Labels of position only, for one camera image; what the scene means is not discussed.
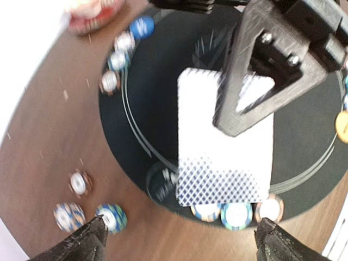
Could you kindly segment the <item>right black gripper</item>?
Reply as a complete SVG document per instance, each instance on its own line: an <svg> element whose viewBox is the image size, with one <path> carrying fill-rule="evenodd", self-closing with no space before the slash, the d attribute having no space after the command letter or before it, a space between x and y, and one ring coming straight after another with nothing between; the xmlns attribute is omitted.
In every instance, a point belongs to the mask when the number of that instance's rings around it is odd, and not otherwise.
<svg viewBox="0 0 348 261"><path fill-rule="evenodd" d="M246 6L226 49L214 126L236 137L322 83L347 59L347 14L338 1L149 1L160 9L209 14Z"/></svg>

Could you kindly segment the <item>clear dealer button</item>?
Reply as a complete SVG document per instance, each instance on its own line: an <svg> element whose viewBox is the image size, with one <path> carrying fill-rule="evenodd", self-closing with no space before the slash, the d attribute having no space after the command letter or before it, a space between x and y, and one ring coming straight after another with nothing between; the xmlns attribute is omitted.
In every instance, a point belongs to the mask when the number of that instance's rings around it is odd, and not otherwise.
<svg viewBox="0 0 348 261"><path fill-rule="evenodd" d="M157 204L165 207L177 207L176 184L178 173L162 162L155 163L146 176L146 192Z"/></svg>

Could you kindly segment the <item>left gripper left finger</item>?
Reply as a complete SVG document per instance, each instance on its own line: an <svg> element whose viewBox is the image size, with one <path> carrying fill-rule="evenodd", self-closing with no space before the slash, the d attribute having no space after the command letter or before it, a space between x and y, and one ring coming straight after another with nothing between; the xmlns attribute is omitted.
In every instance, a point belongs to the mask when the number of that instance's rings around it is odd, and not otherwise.
<svg viewBox="0 0 348 261"><path fill-rule="evenodd" d="M31 260L105 260L108 235L100 215Z"/></svg>

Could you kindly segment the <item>blue small blind button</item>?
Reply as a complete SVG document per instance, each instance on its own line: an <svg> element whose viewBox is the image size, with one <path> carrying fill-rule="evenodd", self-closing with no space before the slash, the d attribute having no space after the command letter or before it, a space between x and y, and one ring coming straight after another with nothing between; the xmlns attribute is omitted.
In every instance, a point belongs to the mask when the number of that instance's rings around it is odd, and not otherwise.
<svg viewBox="0 0 348 261"><path fill-rule="evenodd" d="M129 31L136 40L149 37L154 31L154 20L150 16L141 16L129 25Z"/></svg>

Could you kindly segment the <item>blue white poker chip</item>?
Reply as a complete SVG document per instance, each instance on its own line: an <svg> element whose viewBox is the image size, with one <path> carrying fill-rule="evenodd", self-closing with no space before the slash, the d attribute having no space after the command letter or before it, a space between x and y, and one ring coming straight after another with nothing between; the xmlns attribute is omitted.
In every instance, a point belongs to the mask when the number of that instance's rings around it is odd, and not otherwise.
<svg viewBox="0 0 348 261"><path fill-rule="evenodd" d="M114 39L115 52L132 54L135 50L135 39L131 32L122 32Z"/></svg>

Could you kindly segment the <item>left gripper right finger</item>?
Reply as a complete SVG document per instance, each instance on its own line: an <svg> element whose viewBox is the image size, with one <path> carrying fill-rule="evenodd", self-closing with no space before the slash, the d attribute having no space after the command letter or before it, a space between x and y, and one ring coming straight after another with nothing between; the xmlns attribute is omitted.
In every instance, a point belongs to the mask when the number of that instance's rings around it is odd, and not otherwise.
<svg viewBox="0 0 348 261"><path fill-rule="evenodd" d="M261 220L254 232L254 238L257 261L328 260L268 218Z"/></svg>

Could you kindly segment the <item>orange big blind button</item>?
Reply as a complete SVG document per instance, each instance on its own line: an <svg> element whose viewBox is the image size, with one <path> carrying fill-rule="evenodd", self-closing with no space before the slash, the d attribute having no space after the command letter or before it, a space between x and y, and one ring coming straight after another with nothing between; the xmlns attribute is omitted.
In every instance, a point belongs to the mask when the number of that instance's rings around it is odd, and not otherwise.
<svg viewBox="0 0 348 261"><path fill-rule="evenodd" d="M335 118L335 130L338 138L345 144L348 144L348 112L341 111Z"/></svg>

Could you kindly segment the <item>grey card deck box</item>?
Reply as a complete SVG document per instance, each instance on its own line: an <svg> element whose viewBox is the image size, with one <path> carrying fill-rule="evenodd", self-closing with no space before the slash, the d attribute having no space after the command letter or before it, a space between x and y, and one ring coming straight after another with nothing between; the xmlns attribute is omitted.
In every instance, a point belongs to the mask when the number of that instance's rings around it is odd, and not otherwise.
<svg viewBox="0 0 348 261"><path fill-rule="evenodd" d="M220 72L187 68L178 86L178 182L181 206L265 200L270 191L274 116L235 138L213 126Z"/></svg>

